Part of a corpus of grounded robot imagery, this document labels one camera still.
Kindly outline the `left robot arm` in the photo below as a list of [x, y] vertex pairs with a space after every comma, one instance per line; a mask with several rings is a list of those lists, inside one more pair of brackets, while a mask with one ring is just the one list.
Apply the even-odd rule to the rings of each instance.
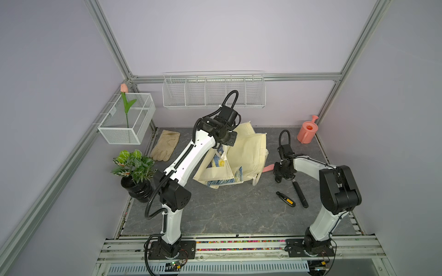
[[181, 219], [184, 207], [191, 199], [191, 192], [185, 188], [191, 172], [206, 155], [217, 145], [233, 146], [237, 132], [234, 131], [236, 118], [231, 115], [202, 117], [193, 127], [192, 139], [178, 158], [164, 171], [154, 174], [155, 189], [145, 209], [145, 218], [152, 219], [162, 215], [162, 230], [155, 234], [154, 249], [164, 258], [176, 258], [182, 250]]

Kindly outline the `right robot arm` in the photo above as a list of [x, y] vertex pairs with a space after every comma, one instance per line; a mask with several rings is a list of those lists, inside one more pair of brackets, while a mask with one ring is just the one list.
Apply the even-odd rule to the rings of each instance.
[[362, 202], [352, 171], [348, 166], [334, 166], [305, 155], [274, 164], [273, 173], [278, 183], [283, 178], [293, 181], [297, 172], [319, 181], [322, 207], [304, 238], [287, 239], [284, 250], [290, 257], [335, 256], [332, 234], [340, 221]]

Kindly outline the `black yellow utility knife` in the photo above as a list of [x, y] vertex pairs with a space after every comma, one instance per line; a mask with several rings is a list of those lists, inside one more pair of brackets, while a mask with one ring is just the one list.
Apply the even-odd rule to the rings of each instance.
[[287, 197], [285, 194], [281, 192], [276, 192], [276, 195], [279, 197], [279, 199], [283, 200], [288, 206], [293, 208], [296, 206], [296, 203], [293, 200], [291, 200], [289, 197]]

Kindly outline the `pink art knife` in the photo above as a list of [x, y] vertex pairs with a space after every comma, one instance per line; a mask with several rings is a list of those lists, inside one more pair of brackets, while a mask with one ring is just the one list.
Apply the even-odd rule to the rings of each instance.
[[266, 166], [266, 167], [263, 168], [262, 172], [266, 173], [266, 172], [269, 172], [269, 171], [273, 171], [274, 170], [274, 166], [275, 166], [274, 164]]

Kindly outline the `cream starry night tote bag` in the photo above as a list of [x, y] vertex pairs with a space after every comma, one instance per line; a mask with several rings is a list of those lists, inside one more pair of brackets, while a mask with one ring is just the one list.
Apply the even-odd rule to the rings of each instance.
[[213, 189], [251, 181], [256, 186], [268, 157], [267, 134], [256, 133], [250, 122], [242, 123], [233, 146], [208, 151], [193, 180]]

